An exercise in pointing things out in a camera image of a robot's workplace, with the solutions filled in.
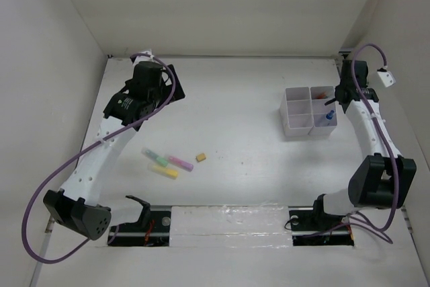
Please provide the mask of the black handled scissors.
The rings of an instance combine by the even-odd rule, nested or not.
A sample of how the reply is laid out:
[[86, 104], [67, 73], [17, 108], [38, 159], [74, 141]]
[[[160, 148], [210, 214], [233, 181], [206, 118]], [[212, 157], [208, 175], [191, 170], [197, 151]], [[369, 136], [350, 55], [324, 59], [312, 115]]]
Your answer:
[[331, 104], [335, 103], [335, 102], [336, 102], [336, 100], [337, 100], [337, 99], [334, 97], [333, 99], [330, 99], [330, 100], [326, 101], [326, 102], [325, 102], [325, 106], [329, 106], [329, 105], [331, 105]]

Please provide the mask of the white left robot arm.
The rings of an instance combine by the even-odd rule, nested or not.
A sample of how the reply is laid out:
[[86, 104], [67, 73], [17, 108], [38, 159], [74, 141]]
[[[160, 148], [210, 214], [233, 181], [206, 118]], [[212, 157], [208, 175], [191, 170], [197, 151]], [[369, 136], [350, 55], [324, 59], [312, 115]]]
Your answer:
[[118, 207], [99, 203], [101, 189], [124, 147], [140, 130], [140, 119], [185, 97], [173, 66], [138, 60], [131, 79], [109, 100], [95, 137], [96, 147], [85, 153], [58, 191], [48, 190], [43, 203], [54, 220], [95, 241], [110, 227], [128, 223], [135, 231], [148, 225], [151, 205], [128, 195]]

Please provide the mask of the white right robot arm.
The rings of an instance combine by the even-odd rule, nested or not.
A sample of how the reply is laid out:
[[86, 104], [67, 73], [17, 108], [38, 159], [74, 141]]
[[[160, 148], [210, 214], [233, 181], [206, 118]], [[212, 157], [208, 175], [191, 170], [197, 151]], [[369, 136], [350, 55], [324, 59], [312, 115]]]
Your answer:
[[392, 142], [377, 93], [368, 86], [368, 74], [365, 61], [343, 61], [334, 100], [353, 125], [363, 161], [347, 188], [321, 194], [314, 201], [310, 220], [318, 229], [326, 229], [364, 208], [389, 209], [388, 218], [392, 220], [403, 206], [417, 172], [415, 161], [403, 157]]

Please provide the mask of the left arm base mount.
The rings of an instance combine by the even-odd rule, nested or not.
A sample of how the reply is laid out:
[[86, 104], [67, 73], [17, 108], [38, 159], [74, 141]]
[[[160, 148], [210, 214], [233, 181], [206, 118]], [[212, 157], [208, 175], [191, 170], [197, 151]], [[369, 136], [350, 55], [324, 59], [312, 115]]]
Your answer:
[[127, 203], [114, 206], [107, 236], [110, 247], [168, 247], [171, 206], [152, 206], [132, 195]]

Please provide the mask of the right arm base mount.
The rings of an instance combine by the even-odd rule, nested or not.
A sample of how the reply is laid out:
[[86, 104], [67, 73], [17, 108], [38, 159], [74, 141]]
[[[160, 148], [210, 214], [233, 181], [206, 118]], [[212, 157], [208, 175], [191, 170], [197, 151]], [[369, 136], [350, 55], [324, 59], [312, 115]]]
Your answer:
[[344, 216], [325, 214], [323, 203], [312, 206], [289, 206], [285, 230], [292, 233], [293, 246], [354, 246], [350, 227], [343, 225]]

